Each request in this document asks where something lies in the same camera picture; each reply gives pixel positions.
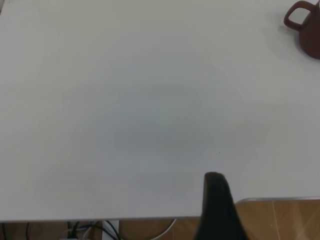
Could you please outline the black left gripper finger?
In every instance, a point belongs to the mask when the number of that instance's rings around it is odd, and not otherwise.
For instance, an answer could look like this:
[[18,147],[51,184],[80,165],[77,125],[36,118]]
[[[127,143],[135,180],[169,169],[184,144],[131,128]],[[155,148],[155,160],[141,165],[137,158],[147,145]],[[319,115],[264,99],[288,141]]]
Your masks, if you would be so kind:
[[247,240],[225,176],[218,172],[204,175],[202,213],[196,240]]

